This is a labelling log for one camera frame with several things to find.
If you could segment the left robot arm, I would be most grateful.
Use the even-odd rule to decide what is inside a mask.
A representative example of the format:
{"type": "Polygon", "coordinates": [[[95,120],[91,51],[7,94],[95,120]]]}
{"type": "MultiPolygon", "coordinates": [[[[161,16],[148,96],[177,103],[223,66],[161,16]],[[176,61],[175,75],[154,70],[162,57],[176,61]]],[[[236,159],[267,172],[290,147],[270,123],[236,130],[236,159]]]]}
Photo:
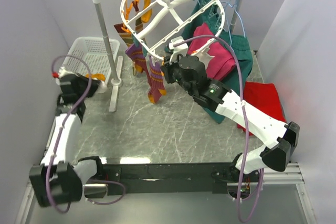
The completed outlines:
{"type": "Polygon", "coordinates": [[[105,170],[99,156],[81,158],[73,166],[73,146],[86,110],[85,98],[104,93],[107,85],[101,74],[81,75],[62,70],[52,76],[61,88],[55,111],[55,126],[49,148],[40,165],[30,169],[29,179],[38,204],[45,207],[70,205],[83,197],[88,180],[99,183],[105,170]]]}

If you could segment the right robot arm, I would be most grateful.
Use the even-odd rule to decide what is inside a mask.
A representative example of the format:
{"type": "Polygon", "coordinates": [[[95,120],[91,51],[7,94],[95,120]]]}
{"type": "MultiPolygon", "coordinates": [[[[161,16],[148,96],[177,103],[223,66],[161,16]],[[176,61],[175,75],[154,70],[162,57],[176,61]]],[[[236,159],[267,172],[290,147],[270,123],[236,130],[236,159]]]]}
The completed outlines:
{"type": "Polygon", "coordinates": [[[286,170],[298,143],[298,124],[272,118],[241,100],[220,81],[208,78],[205,65],[197,56],[178,56],[176,61],[166,56],[161,71],[167,83],[178,83],[198,105],[231,119],[262,141],[262,147],[235,159],[230,169],[232,179],[241,182],[251,172],[265,167],[277,172],[286,170]]]}

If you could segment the white sock black stripes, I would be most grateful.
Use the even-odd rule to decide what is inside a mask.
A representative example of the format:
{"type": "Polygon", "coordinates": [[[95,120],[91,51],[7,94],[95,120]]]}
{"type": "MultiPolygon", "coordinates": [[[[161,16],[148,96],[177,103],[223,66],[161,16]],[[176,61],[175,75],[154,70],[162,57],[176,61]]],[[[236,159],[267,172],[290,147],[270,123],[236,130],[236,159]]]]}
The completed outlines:
{"type": "Polygon", "coordinates": [[[97,93],[105,93],[107,91],[107,85],[104,81],[99,81],[99,85],[97,88],[97,93]]]}

